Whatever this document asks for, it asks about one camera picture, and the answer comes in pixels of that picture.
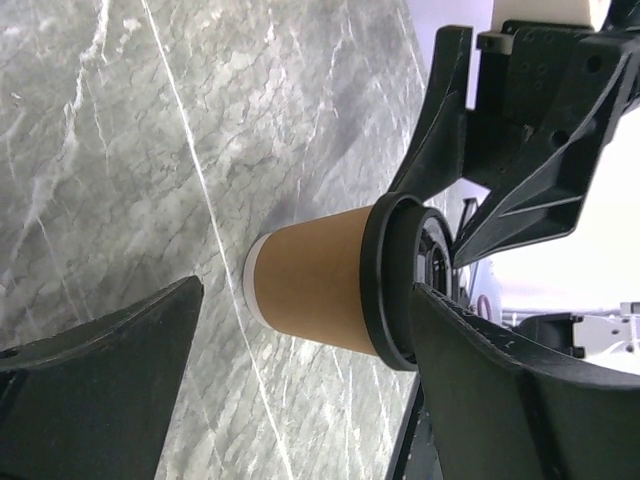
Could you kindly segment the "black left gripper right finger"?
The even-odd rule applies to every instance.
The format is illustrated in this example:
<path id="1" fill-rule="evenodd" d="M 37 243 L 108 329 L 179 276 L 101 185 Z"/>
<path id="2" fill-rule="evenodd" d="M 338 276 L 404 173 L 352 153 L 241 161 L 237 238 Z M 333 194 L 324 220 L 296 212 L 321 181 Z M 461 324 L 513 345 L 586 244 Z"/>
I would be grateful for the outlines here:
<path id="1" fill-rule="evenodd" d="M 412 294 L 413 349 L 446 479 L 636 479 L 639 378 Z"/>

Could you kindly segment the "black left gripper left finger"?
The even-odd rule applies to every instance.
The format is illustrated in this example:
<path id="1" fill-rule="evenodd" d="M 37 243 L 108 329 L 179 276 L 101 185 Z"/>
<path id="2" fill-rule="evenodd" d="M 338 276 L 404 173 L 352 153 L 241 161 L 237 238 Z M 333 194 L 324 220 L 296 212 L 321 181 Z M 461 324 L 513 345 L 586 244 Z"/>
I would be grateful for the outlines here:
<path id="1" fill-rule="evenodd" d="M 154 478 L 203 294 L 185 277 L 2 351 L 2 478 Z"/>

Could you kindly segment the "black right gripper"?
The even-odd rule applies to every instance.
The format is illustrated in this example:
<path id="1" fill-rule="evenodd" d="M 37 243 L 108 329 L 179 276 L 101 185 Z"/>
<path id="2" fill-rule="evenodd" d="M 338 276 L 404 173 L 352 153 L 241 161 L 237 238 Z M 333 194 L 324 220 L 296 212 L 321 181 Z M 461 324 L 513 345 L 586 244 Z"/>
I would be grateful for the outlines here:
<path id="1" fill-rule="evenodd" d="M 489 190 L 452 248 L 456 267 L 555 240 L 577 225 L 603 148 L 639 104 L 639 31 L 510 20 L 478 37 L 437 31 L 423 106 L 389 190 L 424 202 L 463 175 Z"/>

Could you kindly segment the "brown paper coffee cup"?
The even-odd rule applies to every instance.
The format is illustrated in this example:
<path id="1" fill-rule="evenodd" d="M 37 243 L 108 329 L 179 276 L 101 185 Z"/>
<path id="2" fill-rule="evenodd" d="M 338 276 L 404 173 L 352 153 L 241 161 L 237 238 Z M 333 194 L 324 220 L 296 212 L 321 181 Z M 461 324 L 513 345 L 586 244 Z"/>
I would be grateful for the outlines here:
<path id="1" fill-rule="evenodd" d="M 261 236 L 248 252 L 242 277 L 253 318 L 283 334 L 375 355 L 360 291 L 371 210 L 352 209 Z"/>

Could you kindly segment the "black plastic cup lid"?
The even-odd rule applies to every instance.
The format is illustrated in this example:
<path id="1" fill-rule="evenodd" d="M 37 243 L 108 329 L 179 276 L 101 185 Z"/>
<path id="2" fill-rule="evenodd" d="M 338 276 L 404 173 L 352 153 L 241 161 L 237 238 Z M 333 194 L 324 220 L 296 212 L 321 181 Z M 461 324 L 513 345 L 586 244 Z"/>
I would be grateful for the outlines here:
<path id="1" fill-rule="evenodd" d="M 405 193 L 387 193 L 365 224 L 359 287 L 374 352 L 396 371 L 417 369 L 409 314 L 416 284 L 453 293 L 451 230 L 438 209 Z"/>

